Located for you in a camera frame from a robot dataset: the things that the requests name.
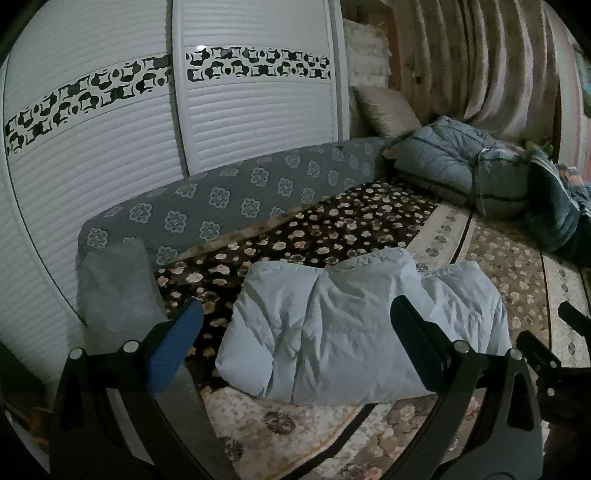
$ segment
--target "light blue comforter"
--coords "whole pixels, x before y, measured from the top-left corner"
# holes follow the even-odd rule
[[[362,404],[427,394],[389,309],[406,295],[450,340],[504,355],[511,347],[500,294],[477,263],[426,275],[404,249],[313,268],[261,261],[234,304],[216,366],[234,387],[295,404]]]

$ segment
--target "pillow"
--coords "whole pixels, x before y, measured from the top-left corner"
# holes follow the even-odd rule
[[[421,128],[401,92],[374,86],[354,88],[365,116],[380,136],[396,138]]]

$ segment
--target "folded blanket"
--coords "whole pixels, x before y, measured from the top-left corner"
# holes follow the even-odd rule
[[[255,263],[234,304],[217,370],[236,388],[286,403],[426,395],[392,328],[389,309],[399,295],[450,340],[494,355],[511,347],[501,296],[477,263],[421,275],[409,252],[393,248],[327,269]]]
[[[537,147],[530,150],[530,195],[535,201],[525,228],[540,248],[591,267],[591,187],[576,168],[554,165]]]
[[[384,152],[408,181],[483,216],[511,218],[528,205],[529,162],[512,147],[446,116]]]

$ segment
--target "metal bolt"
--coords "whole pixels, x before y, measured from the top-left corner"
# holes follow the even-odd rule
[[[512,348],[511,350],[509,350],[509,356],[513,360],[519,361],[523,358],[523,353],[521,353],[521,351],[517,348]]]
[[[83,353],[84,353],[84,350],[82,348],[74,348],[70,352],[70,358],[72,360],[78,360],[82,356]]]
[[[458,353],[468,353],[470,351],[470,345],[468,345],[464,340],[458,340],[453,344],[454,349]]]
[[[125,353],[134,353],[138,350],[139,348],[139,343],[135,340],[130,340],[129,342],[126,342],[123,346],[123,351]]]

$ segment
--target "black metal frame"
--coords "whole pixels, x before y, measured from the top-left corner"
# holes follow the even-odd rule
[[[590,319],[568,304],[559,314],[591,345]],[[540,420],[588,439],[591,369],[563,368],[530,332],[522,332],[519,349],[505,356],[476,353],[464,341],[449,341],[403,296],[392,303],[391,320],[421,380],[439,400],[382,480],[550,480],[564,478],[565,471],[572,472],[569,479],[581,478],[574,466],[587,460],[591,442],[572,442],[543,471]],[[53,414],[52,475],[37,472],[30,478],[214,479],[184,447],[147,389],[147,362],[170,326],[156,326],[133,352],[123,346],[107,355],[80,351],[67,360]],[[537,400],[525,359],[539,375]],[[153,465],[130,453],[106,388],[119,390]],[[467,444],[458,458],[441,464],[477,388],[486,388],[486,394]]]

